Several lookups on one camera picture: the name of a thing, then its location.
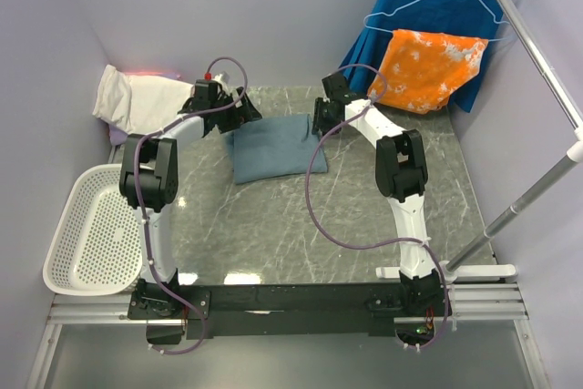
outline white laundry basket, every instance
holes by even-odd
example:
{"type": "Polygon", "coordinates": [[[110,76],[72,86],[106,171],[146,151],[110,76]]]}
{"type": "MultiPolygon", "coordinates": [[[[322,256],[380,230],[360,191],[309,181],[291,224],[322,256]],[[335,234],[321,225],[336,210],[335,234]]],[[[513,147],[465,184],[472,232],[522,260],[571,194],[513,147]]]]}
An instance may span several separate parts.
{"type": "Polygon", "coordinates": [[[43,269],[46,286],[66,295],[124,291],[141,269],[136,216],[119,193],[121,165],[89,169],[71,190],[43,269]]]}

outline metal pole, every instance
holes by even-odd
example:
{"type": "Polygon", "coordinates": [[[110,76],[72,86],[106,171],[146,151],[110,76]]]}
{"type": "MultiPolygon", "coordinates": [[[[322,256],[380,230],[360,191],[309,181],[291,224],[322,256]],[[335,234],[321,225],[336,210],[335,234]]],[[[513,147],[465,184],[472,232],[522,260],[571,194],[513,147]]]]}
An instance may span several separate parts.
{"type": "Polygon", "coordinates": [[[449,272],[455,271],[468,258],[474,255],[480,248],[490,242],[506,225],[514,220],[526,207],[532,204],[545,191],[550,189],[557,181],[577,166],[577,162],[568,156],[563,157],[551,170],[539,179],[524,195],[508,207],[486,229],[478,234],[465,248],[463,248],[445,268],[449,272]]]}
{"type": "Polygon", "coordinates": [[[542,77],[547,81],[553,95],[557,99],[558,104],[568,117],[569,122],[573,128],[577,129],[583,127],[583,118],[581,117],[581,110],[577,107],[573,98],[565,89],[565,86],[555,73],[555,69],[547,62],[546,57],[538,48],[530,29],[522,19],[512,0],[497,0],[500,7],[506,14],[506,17],[514,30],[517,31],[518,38],[527,50],[530,58],[533,60],[542,77]]]}

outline gray cloth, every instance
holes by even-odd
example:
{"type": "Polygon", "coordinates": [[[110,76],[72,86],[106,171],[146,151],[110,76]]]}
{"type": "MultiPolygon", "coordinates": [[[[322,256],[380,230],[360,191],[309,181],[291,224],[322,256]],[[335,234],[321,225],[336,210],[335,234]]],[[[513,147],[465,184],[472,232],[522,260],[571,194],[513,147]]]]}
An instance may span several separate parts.
{"type": "MultiPolygon", "coordinates": [[[[235,184],[305,173],[318,146],[307,114],[263,118],[244,124],[225,138],[233,161],[235,184]]],[[[328,171],[322,150],[312,166],[313,173],[328,171]]]]}

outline blue cloth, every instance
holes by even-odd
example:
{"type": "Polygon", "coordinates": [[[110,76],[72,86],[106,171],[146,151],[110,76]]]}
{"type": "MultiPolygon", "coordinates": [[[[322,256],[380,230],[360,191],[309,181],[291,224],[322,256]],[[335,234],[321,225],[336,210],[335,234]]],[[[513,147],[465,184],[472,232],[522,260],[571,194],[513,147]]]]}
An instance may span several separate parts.
{"type": "MultiPolygon", "coordinates": [[[[319,138],[312,134],[307,114],[263,118],[230,132],[225,138],[233,161],[235,184],[305,173],[319,138]]],[[[312,166],[313,173],[328,171],[322,150],[312,166]]]]}
{"type": "MultiPolygon", "coordinates": [[[[391,14],[397,7],[414,0],[377,0],[373,13],[391,14]]],[[[499,20],[502,10],[496,0],[483,0],[496,14],[499,20]]],[[[377,15],[368,20],[368,25],[387,30],[411,29],[419,32],[443,32],[453,36],[478,36],[492,39],[496,36],[498,25],[492,16],[477,0],[423,0],[399,11],[392,17],[377,15]]],[[[393,37],[392,34],[365,28],[350,49],[342,66],[352,63],[363,63],[378,68],[383,61],[384,53],[393,37]]],[[[469,112],[476,100],[492,45],[488,45],[482,56],[480,73],[471,81],[460,87],[450,98],[461,109],[469,112]]],[[[374,79],[374,73],[365,68],[349,68],[344,71],[351,89],[366,92],[374,79]]]]}

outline gray marble tabletop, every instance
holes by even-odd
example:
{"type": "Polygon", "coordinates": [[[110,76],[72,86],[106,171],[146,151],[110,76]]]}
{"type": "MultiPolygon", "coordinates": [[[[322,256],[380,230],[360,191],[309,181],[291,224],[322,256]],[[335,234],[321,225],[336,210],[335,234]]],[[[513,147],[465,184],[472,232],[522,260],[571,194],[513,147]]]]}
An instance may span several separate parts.
{"type": "MultiPolygon", "coordinates": [[[[249,96],[265,118],[308,113],[320,87],[255,87],[249,96]]],[[[431,246],[447,260],[482,229],[462,151],[446,110],[424,116],[383,108],[406,129],[418,129],[429,172],[425,220],[431,246]]],[[[374,148],[353,128],[325,145],[327,174],[312,177],[312,205],[333,236],[365,245],[396,236],[391,209],[374,182],[374,148]]],[[[121,151],[115,161],[121,160],[121,151]]],[[[375,268],[398,266],[393,245],[351,251],[313,226],[304,176],[235,185],[216,131],[179,157],[179,193],[171,206],[172,247],[179,271],[200,284],[376,281],[375,268]]],[[[496,263],[483,248],[473,264],[496,263]]]]}

